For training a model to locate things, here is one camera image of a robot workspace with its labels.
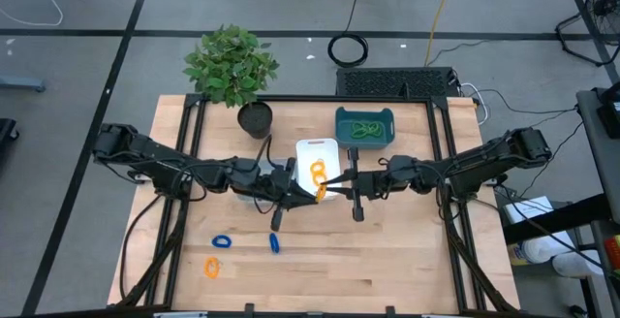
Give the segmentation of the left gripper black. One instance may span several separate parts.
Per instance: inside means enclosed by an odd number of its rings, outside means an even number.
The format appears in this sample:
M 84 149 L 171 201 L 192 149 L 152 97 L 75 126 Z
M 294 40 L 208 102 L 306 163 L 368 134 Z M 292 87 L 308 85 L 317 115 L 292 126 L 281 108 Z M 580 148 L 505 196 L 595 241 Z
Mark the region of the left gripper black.
M 257 175 L 249 186 L 243 186 L 238 191 L 240 195 L 251 197 L 256 201 L 261 199 L 273 203 L 275 210 L 270 221 L 270 229 L 273 232 L 280 230 L 285 210 L 318 203 L 315 194 L 306 191 L 293 180 L 295 163 L 295 158 L 289 158 L 285 165 L 275 165 L 268 175 Z

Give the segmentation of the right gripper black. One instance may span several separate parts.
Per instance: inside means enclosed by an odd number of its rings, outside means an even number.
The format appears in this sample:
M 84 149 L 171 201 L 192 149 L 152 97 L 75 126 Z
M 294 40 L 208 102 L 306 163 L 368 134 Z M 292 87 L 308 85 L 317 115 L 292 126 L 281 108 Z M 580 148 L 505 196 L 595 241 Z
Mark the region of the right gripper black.
M 349 149 L 350 168 L 338 177 L 322 182 L 330 185 L 345 181 L 351 182 L 349 187 L 328 187 L 326 199 L 337 195 L 353 201 L 353 218 L 356 222 L 364 220 L 361 198 L 368 200 L 386 200 L 391 192 L 400 192 L 407 188 L 419 193 L 429 193 L 429 176 L 424 175 L 417 159 L 404 155 L 395 155 L 387 160 L 383 170 L 363 172 L 358 168 L 359 154 L 356 147 Z

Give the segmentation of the white plastic bin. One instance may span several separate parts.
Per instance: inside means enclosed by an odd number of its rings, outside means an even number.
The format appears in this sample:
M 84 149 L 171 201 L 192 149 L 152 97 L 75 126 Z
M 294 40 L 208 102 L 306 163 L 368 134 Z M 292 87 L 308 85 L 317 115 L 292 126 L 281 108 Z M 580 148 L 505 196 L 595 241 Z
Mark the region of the white plastic bin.
M 338 143 L 334 139 L 300 140 L 295 144 L 296 181 L 306 191 L 317 194 L 319 186 L 312 181 L 310 166 L 322 159 L 327 180 L 341 175 Z

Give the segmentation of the grey plastic bin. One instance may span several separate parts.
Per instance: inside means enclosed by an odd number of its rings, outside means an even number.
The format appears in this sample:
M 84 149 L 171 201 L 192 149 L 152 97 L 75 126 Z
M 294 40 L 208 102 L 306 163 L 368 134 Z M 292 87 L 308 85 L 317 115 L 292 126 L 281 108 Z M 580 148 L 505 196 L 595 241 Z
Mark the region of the grey plastic bin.
M 258 179 L 254 182 L 254 191 L 241 195 L 236 194 L 235 197 L 244 203 L 251 203 L 254 199 L 257 199 L 258 202 L 267 202 L 270 201 L 267 197 L 282 197 L 284 192 L 275 184 L 271 176 L 271 173 L 274 171 L 274 165 L 285 170 L 288 166 L 288 158 L 275 158 L 272 160 L 272 164 L 266 158 L 262 159 L 258 165 L 260 173 Z

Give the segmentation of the teal plastic bin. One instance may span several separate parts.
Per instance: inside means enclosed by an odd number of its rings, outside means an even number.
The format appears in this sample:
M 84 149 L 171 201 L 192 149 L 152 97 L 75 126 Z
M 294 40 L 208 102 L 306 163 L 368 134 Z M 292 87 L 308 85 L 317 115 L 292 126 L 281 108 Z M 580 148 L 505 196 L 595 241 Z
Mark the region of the teal plastic bin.
M 383 133 L 381 137 L 366 137 L 363 139 L 353 139 L 351 137 L 353 122 L 372 121 L 382 123 Z M 335 113 L 335 139 L 344 148 L 383 149 L 395 139 L 393 112 L 387 108 L 381 111 L 347 111 L 344 107 L 340 107 Z

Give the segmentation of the green potted plant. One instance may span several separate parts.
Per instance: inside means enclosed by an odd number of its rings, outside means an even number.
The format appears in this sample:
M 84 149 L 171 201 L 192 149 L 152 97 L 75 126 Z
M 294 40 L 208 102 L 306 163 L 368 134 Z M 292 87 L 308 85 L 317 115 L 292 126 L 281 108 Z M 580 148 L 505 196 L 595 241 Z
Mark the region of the green potted plant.
M 238 108 L 237 123 L 250 137 L 258 140 L 271 132 L 273 112 L 258 99 L 277 79 L 279 63 L 268 43 L 260 43 L 256 34 L 240 26 L 222 25 L 204 34 L 185 57 L 183 73 L 195 90 L 214 103 Z

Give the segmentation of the white paper sheet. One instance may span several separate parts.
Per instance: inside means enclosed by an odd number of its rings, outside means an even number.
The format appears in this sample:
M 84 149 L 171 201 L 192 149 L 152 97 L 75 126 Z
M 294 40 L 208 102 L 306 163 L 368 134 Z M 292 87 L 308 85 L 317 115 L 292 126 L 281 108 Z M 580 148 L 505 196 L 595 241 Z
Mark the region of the white paper sheet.
M 535 216 L 546 214 L 553 210 L 554 208 L 547 197 L 538 197 L 523 202 L 514 202 L 504 206 L 504 212 L 506 213 L 511 224 L 524 221 L 525 218 L 533 218 Z

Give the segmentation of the white paper towel roll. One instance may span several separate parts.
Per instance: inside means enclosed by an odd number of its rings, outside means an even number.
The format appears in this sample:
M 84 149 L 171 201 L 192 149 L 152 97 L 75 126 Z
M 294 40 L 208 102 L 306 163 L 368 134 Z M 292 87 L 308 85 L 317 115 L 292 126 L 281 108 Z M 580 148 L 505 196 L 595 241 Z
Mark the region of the white paper towel roll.
M 570 252 L 574 244 L 567 235 L 558 233 L 552 236 L 525 240 L 521 243 L 521 247 L 529 263 L 541 264 L 556 255 Z

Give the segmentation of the black metal shelf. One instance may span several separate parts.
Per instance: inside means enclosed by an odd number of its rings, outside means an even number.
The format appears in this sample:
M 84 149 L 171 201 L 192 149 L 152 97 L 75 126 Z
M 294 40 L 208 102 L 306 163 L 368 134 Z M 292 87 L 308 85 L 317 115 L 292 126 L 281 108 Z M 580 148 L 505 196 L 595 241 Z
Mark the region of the black metal shelf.
M 592 224 L 592 233 L 595 237 L 593 249 L 599 255 L 604 254 L 604 231 L 620 231 L 620 224 L 611 218 L 605 193 L 568 203 L 566 206 L 554 209 L 546 214 L 525 218 L 524 221 L 505 226 L 503 232 L 506 244 L 517 244 L 525 240 L 552 236 L 555 233 L 575 229 L 586 224 Z M 586 249 L 587 246 L 579 249 L 572 247 L 571 251 L 576 252 L 592 264 L 596 264 L 581 254 Z M 617 314 L 620 314 L 620 274 L 611 269 L 611 263 L 607 258 L 604 258 L 599 267 L 603 270 L 613 309 Z

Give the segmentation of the black side table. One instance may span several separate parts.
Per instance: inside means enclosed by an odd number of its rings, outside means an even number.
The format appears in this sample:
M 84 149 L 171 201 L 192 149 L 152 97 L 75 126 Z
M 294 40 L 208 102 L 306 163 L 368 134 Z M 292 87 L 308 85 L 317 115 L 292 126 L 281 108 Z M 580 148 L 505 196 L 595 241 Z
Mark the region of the black side table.
M 602 104 L 596 92 L 579 91 L 576 100 L 601 185 L 609 203 L 611 218 L 620 224 L 620 139 L 613 139 L 607 134 L 598 115 Z

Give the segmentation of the black device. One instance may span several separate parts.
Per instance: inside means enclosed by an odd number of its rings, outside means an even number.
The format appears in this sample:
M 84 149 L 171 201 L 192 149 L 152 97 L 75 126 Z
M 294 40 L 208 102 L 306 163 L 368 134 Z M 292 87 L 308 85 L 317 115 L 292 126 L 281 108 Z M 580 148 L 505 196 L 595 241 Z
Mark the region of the black device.
M 612 139 L 620 139 L 620 81 L 599 95 L 601 106 L 597 114 L 607 134 Z

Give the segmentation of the red and yellow package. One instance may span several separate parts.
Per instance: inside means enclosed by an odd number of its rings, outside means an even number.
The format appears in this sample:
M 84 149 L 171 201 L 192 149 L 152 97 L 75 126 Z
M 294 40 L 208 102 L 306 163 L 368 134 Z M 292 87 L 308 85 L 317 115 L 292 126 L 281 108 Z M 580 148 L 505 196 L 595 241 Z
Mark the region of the red and yellow package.
M 620 273 L 620 234 L 607 238 L 604 241 L 604 249 L 613 270 Z

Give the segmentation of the grey furniture foot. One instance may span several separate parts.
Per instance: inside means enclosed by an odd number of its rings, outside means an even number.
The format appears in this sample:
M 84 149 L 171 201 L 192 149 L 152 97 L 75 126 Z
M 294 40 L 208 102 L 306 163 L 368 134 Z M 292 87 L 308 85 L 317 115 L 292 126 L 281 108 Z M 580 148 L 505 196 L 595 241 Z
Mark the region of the grey furniture foot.
M 15 88 L 22 90 L 34 90 L 36 92 L 45 92 L 46 87 L 41 79 L 23 78 L 15 76 L 0 75 L 0 88 Z

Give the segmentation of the black chair part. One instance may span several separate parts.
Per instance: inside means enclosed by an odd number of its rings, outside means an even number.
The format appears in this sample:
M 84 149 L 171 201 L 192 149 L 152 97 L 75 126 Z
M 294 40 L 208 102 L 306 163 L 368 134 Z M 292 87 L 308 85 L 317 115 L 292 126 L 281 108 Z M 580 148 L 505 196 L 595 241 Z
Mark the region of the black chair part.
M 16 121 L 11 118 L 0 118 L 0 155 L 2 155 L 9 145 L 18 139 L 20 133 L 16 129 Z

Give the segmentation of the black aluminium table frame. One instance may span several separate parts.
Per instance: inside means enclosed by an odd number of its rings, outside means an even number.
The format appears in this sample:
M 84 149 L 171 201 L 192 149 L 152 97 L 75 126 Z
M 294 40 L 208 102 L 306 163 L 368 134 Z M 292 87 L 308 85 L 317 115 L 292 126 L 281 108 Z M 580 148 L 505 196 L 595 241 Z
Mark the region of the black aluminium table frame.
M 302 139 L 333 138 L 334 113 L 380 111 L 395 115 L 395 141 L 385 150 L 362 151 L 360 168 L 375 170 L 381 157 L 404 154 L 434 157 L 424 104 L 331 101 L 271 101 L 274 113 L 271 154 L 295 156 Z M 249 138 L 236 122 L 236 111 L 206 105 L 197 155 L 221 159 L 256 157 L 261 142 Z M 252 200 L 235 194 L 210 194 L 189 205 L 189 216 L 171 307 L 179 310 L 238 311 L 251 302 L 259 312 L 458 313 L 446 231 L 434 195 L 403 191 L 387 201 L 363 200 L 365 221 L 352 219 L 351 203 L 338 197 L 314 207 L 286 212 L 278 233 L 281 252 L 269 249 L 269 215 Z M 139 280 L 154 253 L 163 200 L 133 231 L 125 269 L 125 290 Z M 485 274 L 512 306 L 518 295 L 498 213 L 468 205 L 477 257 Z M 211 245 L 224 234 L 230 249 Z M 217 278 L 204 274 L 208 258 L 217 258 Z

